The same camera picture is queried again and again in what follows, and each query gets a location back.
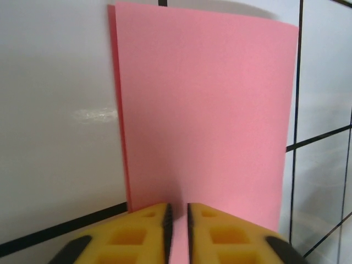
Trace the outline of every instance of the black rubber pad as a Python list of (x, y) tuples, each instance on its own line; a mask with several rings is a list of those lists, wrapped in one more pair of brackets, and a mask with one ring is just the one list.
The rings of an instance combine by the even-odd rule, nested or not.
[(189, 263), (192, 264), (193, 258), (193, 215), (191, 204), (187, 204), (187, 225), (188, 225), (188, 255), (189, 255)]
[(49, 264), (73, 264), (91, 240), (92, 237), (90, 235), (85, 235), (70, 241), (56, 254)]
[(286, 241), (276, 238), (275, 236), (267, 236), (265, 240), (284, 264), (308, 264), (308, 262)]
[(172, 231), (173, 231), (173, 217), (172, 217), (172, 207), (168, 203), (162, 222), (164, 230), (164, 253), (165, 253), (165, 264), (169, 263), (170, 258), (170, 249), (171, 249), (171, 240), (172, 240)]

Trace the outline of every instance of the black grout line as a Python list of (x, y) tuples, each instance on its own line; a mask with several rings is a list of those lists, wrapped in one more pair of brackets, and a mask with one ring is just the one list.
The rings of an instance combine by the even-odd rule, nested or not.
[[(350, 126), (351, 125), (352, 125), (352, 107), (351, 107), (351, 117), (350, 117)], [(349, 162), (349, 157), (350, 157), (350, 146), (351, 146), (351, 128), (350, 128), (349, 136), (348, 136), (345, 179), (344, 179), (343, 196), (342, 196), (341, 221), (343, 219), (343, 215), (345, 212), (344, 207), (345, 207), (345, 198), (346, 198), (346, 185), (347, 185), (348, 162)], [(337, 264), (340, 263), (341, 237), (342, 237), (342, 226), (340, 228), (340, 234), (339, 234), (339, 244), (338, 244), (338, 250), (337, 250)]]
[(330, 230), (329, 233), (327, 233), (321, 240), (319, 240), (310, 250), (306, 252), (306, 254), (303, 255), (303, 257), (308, 257), (309, 254), (311, 254), (314, 249), (316, 249), (321, 243), (323, 243), (336, 229), (338, 229), (350, 216), (352, 216), (352, 212), (350, 212), (343, 220), (338, 223), (333, 229)]
[(342, 5), (346, 6), (346, 7), (352, 8), (352, 3), (349, 3), (349, 2), (347, 2), (345, 0), (331, 0), (331, 1), (339, 3), (339, 4), (342, 4)]
[(71, 221), (55, 225), (43, 229), (41, 231), (22, 236), (21, 238), (14, 239), (0, 245), (0, 257), (5, 257), (22, 249), (29, 248), (30, 246), (37, 245), (44, 241), (56, 238), (60, 235), (67, 234), (77, 229), (89, 226), (91, 224), (100, 222), (107, 218), (119, 215), (127, 211), (127, 203), (123, 202), (112, 207), (87, 214)]
[(158, 5), (161, 7), (167, 7), (167, 0), (158, 0)]
[(342, 128), (338, 128), (338, 129), (332, 130), (330, 132), (321, 134), (319, 136), (315, 136), (315, 137), (312, 137), (310, 139), (306, 139), (306, 140), (303, 140), (301, 142), (289, 145), (289, 146), (286, 147), (286, 152), (289, 152), (291, 150), (298, 149), (299, 147), (303, 147), (303, 146), (306, 146), (308, 144), (314, 143), (316, 141), (328, 138), (329, 136), (336, 135), (338, 133), (341, 133), (343, 131), (349, 130), (351, 128), (352, 128), (352, 124), (349, 124), (349, 125), (343, 126)]
[[(304, 0), (300, 0), (300, 3), (299, 3), (298, 50), (297, 50), (297, 71), (296, 71), (296, 100), (295, 100), (295, 123), (294, 123), (295, 125), (294, 125), (294, 134), (293, 134), (293, 144), (297, 143), (298, 105), (299, 105), (299, 79), (300, 79), (301, 50), (302, 50), (303, 4), (304, 4)], [(290, 242), (290, 244), (292, 244), (293, 201), (294, 201), (294, 193), (295, 193), (295, 173), (296, 173), (296, 149), (293, 149), (291, 205), (290, 205), (290, 229), (289, 229), (289, 242)]]

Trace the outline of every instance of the wall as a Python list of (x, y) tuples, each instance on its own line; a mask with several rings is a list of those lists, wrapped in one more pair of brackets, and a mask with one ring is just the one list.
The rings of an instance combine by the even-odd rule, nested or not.
[[(83, 217), (88, 225), (125, 210), (106, 17), (111, 2), (0, 0), (0, 255), (28, 238), (41, 242), (1, 264), (47, 263), (81, 227), (72, 220)], [(168, 5), (299, 25), (299, 0)], [(349, 263), (352, 9), (330, 0), (305, 0), (303, 7), (299, 105), (294, 89), (280, 232), (311, 263)], [(54, 228), (66, 222), (69, 230)], [(46, 228), (59, 231), (47, 240)]]

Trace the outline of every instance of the yellow plastic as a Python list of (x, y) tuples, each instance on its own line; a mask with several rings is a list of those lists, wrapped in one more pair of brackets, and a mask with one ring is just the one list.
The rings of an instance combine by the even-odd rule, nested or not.
[(277, 233), (212, 207), (191, 203), (192, 264), (283, 263), (265, 241)]
[(161, 203), (88, 229), (92, 240), (75, 264), (164, 264)]

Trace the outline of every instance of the paper sheet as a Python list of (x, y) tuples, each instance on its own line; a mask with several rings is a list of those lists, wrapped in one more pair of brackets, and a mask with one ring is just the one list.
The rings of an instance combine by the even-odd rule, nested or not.
[(115, 12), (130, 210), (174, 205), (173, 264), (188, 262), (187, 202), (277, 230), (298, 29), (134, 3)]

